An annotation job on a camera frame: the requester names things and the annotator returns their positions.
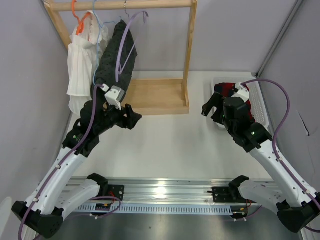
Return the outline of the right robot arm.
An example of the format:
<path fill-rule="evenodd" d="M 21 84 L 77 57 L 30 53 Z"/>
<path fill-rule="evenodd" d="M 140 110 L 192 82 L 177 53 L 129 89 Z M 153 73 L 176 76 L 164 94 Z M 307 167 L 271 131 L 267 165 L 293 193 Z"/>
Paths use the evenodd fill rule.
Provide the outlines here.
<path fill-rule="evenodd" d="M 301 178 L 283 154 L 273 147 L 267 129 L 250 118 L 250 108 L 240 97 L 215 92 L 202 106 L 202 115 L 224 125 L 233 141 L 255 158 L 275 181 L 280 191 L 264 187 L 246 176 L 229 183 L 228 196 L 234 202 L 251 200 L 275 213 L 291 232 L 301 229 L 320 215 L 320 194 Z"/>

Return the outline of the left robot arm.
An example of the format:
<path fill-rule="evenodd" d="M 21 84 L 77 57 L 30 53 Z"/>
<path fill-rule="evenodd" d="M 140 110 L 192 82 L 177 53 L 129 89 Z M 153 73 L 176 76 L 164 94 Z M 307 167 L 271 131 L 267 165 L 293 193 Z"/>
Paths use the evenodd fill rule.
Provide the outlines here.
<path fill-rule="evenodd" d="M 25 201 L 16 201 L 12 212 L 22 226 L 28 226 L 41 237 L 52 238 L 64 220 L 83 203 L 91 199 L 121 201 L 111 194 L 109 181 L 92 173 L 84 183 L 62 196 L 75 173 L 100 142 L 100 135 L 114 126 L 132 130 L 142 118 L 131 105 L 116 108 L 108 103 L 88 101 L 80 111 L 80 118 L 62 143 L 55 163 L 36 190 Z"/>

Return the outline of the lilac plastic hanger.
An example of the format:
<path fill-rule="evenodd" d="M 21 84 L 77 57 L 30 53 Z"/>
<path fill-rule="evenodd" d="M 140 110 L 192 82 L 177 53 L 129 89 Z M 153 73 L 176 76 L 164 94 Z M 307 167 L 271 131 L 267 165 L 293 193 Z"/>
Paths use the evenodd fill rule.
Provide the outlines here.
<path fill-rule="evenodd" d="M 127 2 L 127 0 L 124 1 L 124 11 L 128 16 L 128 23 L 125 26 L 118 48 L 118 54 L 115 64 L 116 83 L 120 82 L 120 77 L 127 68 L 129 68 L 129 73 L 133 72 L 136 64 L 136 58 L 138 57 L 136 45 L 139 37 L 137 36 L 136 39 L 134 39 L 130 30 L 131 25 L 139 15 L 142 15 L 143 26 L 146 25 L 149 18 L 149 13 L 145 10 L 141 10 L 130 16 L 127 12 Z"/>

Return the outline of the red plaid skirt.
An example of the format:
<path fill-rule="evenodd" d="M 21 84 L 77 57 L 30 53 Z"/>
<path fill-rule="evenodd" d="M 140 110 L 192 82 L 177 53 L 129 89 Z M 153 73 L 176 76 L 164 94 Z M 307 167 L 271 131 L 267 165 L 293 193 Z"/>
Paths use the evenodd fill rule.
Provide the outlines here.
<path fill-rule="evenodd" d="M 232 95 L 234 94 L 233 88 L 235 87 L 235 84 L 236 83 L 232 83 L 232 82 L 217 83 L 214 85 L 214 92 L 221 94 L 225 98 L 232 98 Z M 246 87 L 250 92 L 250 89 L 247 87 L 246 84 L 242 84 L 242 85 Z M 255 123 L 256 120 L 254 115 L 252 114 L 252 105 L 251 105 L 250 99 L 246 102 L 246 104 L 249 109 L 249 112 L 248 112 L 249 119 Z"/>

